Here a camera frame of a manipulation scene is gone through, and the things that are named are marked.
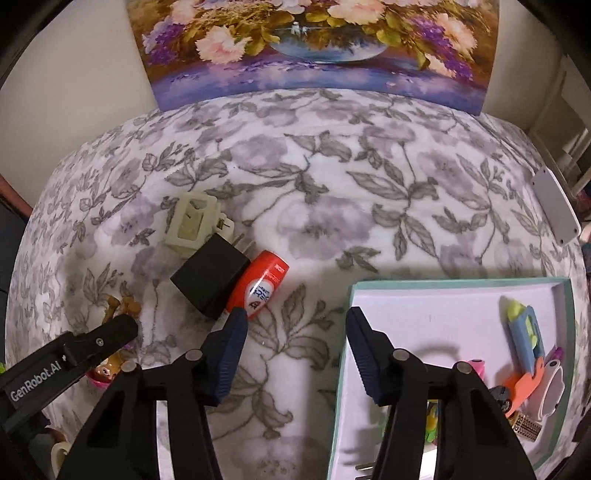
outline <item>tape roll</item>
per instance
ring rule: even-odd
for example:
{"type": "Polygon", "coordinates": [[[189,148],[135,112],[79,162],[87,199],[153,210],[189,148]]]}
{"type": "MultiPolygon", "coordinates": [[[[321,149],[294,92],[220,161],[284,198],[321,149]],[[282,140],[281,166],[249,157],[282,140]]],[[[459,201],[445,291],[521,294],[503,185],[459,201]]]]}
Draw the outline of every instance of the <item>tape roll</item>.
{"type": "Polygon", "coordinates": [[[56,476],[56,478],[60,473],[61,466],[64,464],[66,455],[70,452],[71,448],[72,444],[69,442],[56,443],[51,448],[51,469],[53,470],[53,474],[56,476]]]}

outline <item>white wall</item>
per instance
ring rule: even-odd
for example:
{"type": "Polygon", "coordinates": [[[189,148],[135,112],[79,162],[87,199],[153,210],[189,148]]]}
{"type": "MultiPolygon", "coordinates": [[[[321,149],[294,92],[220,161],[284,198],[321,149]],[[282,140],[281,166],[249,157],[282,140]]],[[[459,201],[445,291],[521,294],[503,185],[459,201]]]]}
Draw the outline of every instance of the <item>white wall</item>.
{"type": "MultiPolygon", "coordinates": [[[[529,128],[559,58],[546,28],[518,0],[501,0],[485,111],[529,128]]],[[[155,107],[124,0],[75,0],[0,90],[0,173],[33,205],[62,157],[155,107]]]]}
{"type": "Polygon", "coordinates": [[[556,38],[517,0],[501,0],[499,38],[484,111],[527,130],[558,70],[556,38]]]}

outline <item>toy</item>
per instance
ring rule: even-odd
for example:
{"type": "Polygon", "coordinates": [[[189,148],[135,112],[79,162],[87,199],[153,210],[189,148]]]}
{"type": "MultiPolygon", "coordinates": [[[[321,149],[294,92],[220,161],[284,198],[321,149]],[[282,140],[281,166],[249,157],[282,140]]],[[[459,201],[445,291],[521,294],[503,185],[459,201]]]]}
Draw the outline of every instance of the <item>toy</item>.
{"type": "Polygon", "coordinates": [[[511,406],[505,415],[510,417],[534,392],[544,376],[544,344],[532,307],[512,300],[507,308],[509,331],[517,350],[521,372],[513,373],[503,386],[509,389],[511,406]]]}
{"type": "Polygon", "coordinates": [[[376,460],[356,465],[362,476],[351,471],[349,478],[409,480],[433,478],[434,471],[438,479],[535,480],[509,422],[467,362],[452,368],[422,363],[373,330],[359,307],[347,313],[346,334],[365,392],[376,405],[392,406],[376,460]],[[436,464],[426,477],[421,466],[429,399],[439,400],[439,426],[436,464]]]}
{"type": "Polygon", "coordinates": [[[535,421],[542,421],[552,415],[563,393],[562,366],[559,360],[551,360],[545,366],[538,388],[530,396],[528,411],[531,417],[535,421]]]}
{"type": "Polygon", "coordinates": [[[509,417],[509,425],[513,431],[525,439],[535,442],[542,431],[542,425],[534,422],[531,418],[523,415],[520,411],[515,411],[509,417]]]}
{"type": "Polygon", "coordinates": [[[51,470],[53,471],[53,475],[57,478],[60,473],[61,466],[64,464],[66,460],[66,456],[72,449],[72,444],[69,442],[60,442],[56,443],[51,448],[51,470]]]}
{"type": "Polygon", "coordinates": [[[468,360],[468,364],[474,369],[474,371],[478,374],[480,379],[484,381],[484,366],[485,361],[480,359],[473,359],[468,360]]]}
{"type": "MultiPolygon", "coordinates": [[[[140,303],[135,301],[133,297],[123,297],[122,301],[120,302],[115,297],[109,295],[107,298],[107,308],[105,310],[105,317],[103,318],[102,325],[110,322],[113,319],[113,315],[119,308],[121,308],[121,314],[127,314],[135,320],[138,319],[142,309],[140,303]]],[[[95,386],[104,389],[109,386],[109,384],[121,371],[121,365],[123,365],[124,362],[125,360],[121,357],[119,351],[117,351],[113,353],[113,355],[110,355],[108,358],[103,360],[96,368],[88,372],[86,376],[95,386]]]]}
{"type": "Polygon", "coordinates": [[[550,355],[548,362],[551,362],[552,360],[558,360],[559,362],[561,362],[563,358],[564,358],[564,350],[562,350],[562,348],[558,346],[554,349],[554,352],[552,352],[552,354],[550,355]]]}
{"type": "Polygon", "coordinates": [[[427,423],[425,425],[425,442],[435,443],[437,440],[437,417],[439,406],[437,400],[429,400],[427,407],[427,423]]]}
{"type": "Polygon", "coordinates": [[[503,413],[507,413],[511,408],[511,392],[507,387],[503,385],[497,385],[489,389],[492,397],[499,404],[499,408],[503,413]]]}

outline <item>pink toy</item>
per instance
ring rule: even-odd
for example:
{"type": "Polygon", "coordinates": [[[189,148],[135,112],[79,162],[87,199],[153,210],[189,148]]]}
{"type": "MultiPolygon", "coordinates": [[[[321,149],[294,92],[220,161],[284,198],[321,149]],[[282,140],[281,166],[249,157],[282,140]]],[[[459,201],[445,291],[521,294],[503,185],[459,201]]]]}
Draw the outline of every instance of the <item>pink toy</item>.
{"type": "Polygon", "coordinates": [[[562,350],[561,347],[556,347],[554,352],[552,352],[552,355],[550,355],[550,359],[548,360],[548,362],[552,361],[552,360],[558,360],[558,361],[562,361],[564,356],[564,350],[562,350]]]}
{"type": "Polygon", "coordinates": [[[484,381],[484,360],[468,360],[470,366],[476,371],[482,381],[484,381]]]}
{"type": "Polygon", "coordinates": [[[88,380],[90,380],[90,383],[92,383],[95,387],[97,387],[100,390],[106,390],[107,388],[109,388],[109,385],[111,385],[111,382],[102,382],[94,378],[92,376],[92,372],[86,372],[86,378],[88,378],[88,380]]]}

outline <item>open box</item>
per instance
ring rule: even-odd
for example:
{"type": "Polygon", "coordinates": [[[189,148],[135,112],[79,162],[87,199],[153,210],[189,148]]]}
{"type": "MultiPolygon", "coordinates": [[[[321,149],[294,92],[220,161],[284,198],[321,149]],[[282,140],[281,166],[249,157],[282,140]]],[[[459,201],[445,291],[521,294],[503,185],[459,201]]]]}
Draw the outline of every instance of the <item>open box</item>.
{"type": "MultiPolygon", "coordinates": [[[[566,415],[574,369],[574,303],[569,278],[499,280],[367,281],[353,286],[350,303],[396,348],[424,363],[451,367],[459,360],[486,362],[484,381],[491,388],[518,365],[506,325],[506,304],[514,299],[536,313],[545,354],[564,350],[565,390],[556,412],[543,421],[535,442],[520,438],[534,469],[552,454],[566,415]]],[[[527,413],[527,405],[520,408],[527,413]]],[[[335,433],[329,480],[355,479],[355,465],[375,461],[384,412],[365,394],[348,342],[340,364],[335,433]]],[[[421,479],[433,477],[436,453],[423,456],[421,479]]]]}

